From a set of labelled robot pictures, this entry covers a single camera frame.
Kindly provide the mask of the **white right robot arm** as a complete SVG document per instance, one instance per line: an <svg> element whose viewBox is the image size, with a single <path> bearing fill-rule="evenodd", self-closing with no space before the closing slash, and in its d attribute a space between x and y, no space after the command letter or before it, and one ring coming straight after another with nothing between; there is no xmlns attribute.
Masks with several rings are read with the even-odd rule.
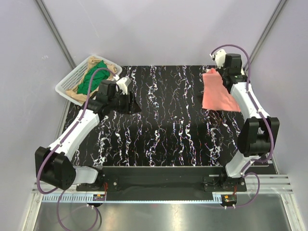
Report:
<svg viewBox="0 0 308 231"><path fill-rule="evenodd" d="M257 100L242 70L240 54L225 54L219 73L224 87L238 103L244 117L244 125L237 138L238 151L225 165L225 175L218 179L219 187L229 191L235 186L235 179L243 177L253 163L264 163L271 158L280 122L278 118L271 117Z"/></svg>

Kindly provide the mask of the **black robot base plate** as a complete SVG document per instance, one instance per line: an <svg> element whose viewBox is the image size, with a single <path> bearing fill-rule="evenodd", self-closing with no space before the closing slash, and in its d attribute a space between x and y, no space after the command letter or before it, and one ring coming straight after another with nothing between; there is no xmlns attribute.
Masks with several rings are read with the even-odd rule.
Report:
<svg viewBox="0 0 308 231"><path fill-rule="evenodd" d="M223 174L222 167L103 167L100 176L103 183L118 188L131 186L139 187L168 187L179 186L198 188L200 185L211 185L221 191L236 189L243 178L228 180ZM81 184L78 191L102 191L103 186Z"/></svg>

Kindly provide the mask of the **salmon pink t shirt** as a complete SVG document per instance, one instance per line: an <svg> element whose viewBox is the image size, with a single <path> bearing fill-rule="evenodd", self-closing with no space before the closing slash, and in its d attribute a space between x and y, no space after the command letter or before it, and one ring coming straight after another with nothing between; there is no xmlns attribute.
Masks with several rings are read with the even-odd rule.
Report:
<svg viewBox="0 0 308 231"><path fill-rule="evenodd" d="M227 89L222 77L214 68L203 74L204 93L202 108L213 111L240 112L241 109Z"/></svg>

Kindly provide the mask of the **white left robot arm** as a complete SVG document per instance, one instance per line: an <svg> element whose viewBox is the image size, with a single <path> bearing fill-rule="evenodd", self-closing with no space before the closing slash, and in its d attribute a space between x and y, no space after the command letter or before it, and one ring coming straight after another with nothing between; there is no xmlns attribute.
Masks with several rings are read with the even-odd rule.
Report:
<svg viewBox="0 0 308 231"><path fill-rule="evenodd" d="M111 111L133 115L141 111L130 78L118 81L103 80L93 98L88 98L77 117L63 134L47 148L35 151L37 183L45 182L56 189L67 190L72 185L87 184L97 191L104 179L99 169L74 166L73 155L86 136L102 122Z"/></svg>

